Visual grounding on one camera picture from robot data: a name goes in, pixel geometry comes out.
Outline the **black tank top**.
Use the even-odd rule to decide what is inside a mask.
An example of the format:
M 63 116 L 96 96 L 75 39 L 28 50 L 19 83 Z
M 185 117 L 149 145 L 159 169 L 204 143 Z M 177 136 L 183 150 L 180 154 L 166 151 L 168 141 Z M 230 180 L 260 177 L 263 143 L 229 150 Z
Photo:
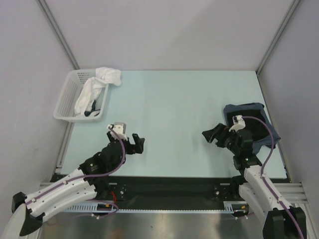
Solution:
M 237 111 L 228 112 L 225 115 L 226 115 L 227 124 L 229 126 L 233 125 L 232 118 L 237 115 L 255 117 L 260 119 L 264 123 L 266 123 L 265 117 L 262 115 L 261 110 L 255 110 L 255 109 L 237 110 Z M 245 119 L 245 124 L 246 124 L 245 128 L 252 133 L 252 138 L 254 142 L 263 140 L 269 136 L 267 129 L 258 120 Z

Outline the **blue tank top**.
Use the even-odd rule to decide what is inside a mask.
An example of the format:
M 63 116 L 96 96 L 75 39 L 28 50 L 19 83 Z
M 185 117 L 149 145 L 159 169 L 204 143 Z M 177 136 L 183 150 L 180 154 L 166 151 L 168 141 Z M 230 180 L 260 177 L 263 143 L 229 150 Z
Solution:
M 226 113 L 228 112 L 232 112 L 232 111 L 237 111 L 237 110 L 249 110 L 249 109 L 255 109 L 255 110 L 261 110 L 262 115 L 265 117 L 266 120 L 266 125 L 269 128 L 269 130 L 272 133 L 273 139 L 274 139 L 274 148 L 276 147 L 277 142 L 281 139 L 280 136 L 278 135 L 278 133 L 275 131 L 274 127 L 270 124 L 270 121 L 266 115 L 265 109 L 264 109 L 264 105 L 262 103 L 249 103 L 249 104 L 242 104 L 242 105 L 232 105 L 232 104 L 228 104 L 224 107 L 223 109 L 223 114 L 224 114 L 224 118 L 227 124 L 227 120 L 226 120 Z M 257 154 L 262 146 L 267 146 L 268 148 L 271 148 L 272 145 L 272 141 L 271 141 L 271 136 L 269 134 L 268 137 L 266 137 L 263 140 L 257 141 L 257 142 L 253 142 L 253 152 L 255 154 Z

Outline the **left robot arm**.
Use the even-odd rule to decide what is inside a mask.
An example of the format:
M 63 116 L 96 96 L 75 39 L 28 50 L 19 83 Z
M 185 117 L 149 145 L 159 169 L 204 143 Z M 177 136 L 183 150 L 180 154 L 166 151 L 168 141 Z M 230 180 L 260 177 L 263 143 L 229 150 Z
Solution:
M 41 228 L 44 222 L 68 207 L 86 200 L 103 200 L 109 196 L 108 177 L 125 162 L 126 155 L 141 154 L 145 139 L 134 133 L 134 143 L 124 133 L 110 129 L 109 143 L 85 160 L 72 173 L 31 194 L 16 193 L 12 198 L 12 217 L 4 239 L 17 239 Z

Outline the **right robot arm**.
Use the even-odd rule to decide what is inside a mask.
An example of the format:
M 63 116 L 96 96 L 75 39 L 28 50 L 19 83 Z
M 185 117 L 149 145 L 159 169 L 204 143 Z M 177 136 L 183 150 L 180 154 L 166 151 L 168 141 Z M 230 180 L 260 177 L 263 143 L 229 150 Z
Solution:
M 307 238 L 306 215 L 294 207 L 272 183 L 263 164 L 253 153 L 253 137 L 243 126 L 218 124 L 202 132 L 207 142 L 233 153 L 235 168 L 241 179 L 231 185 L 230 195 L 244 199 L 263 226 L 265 239 Z

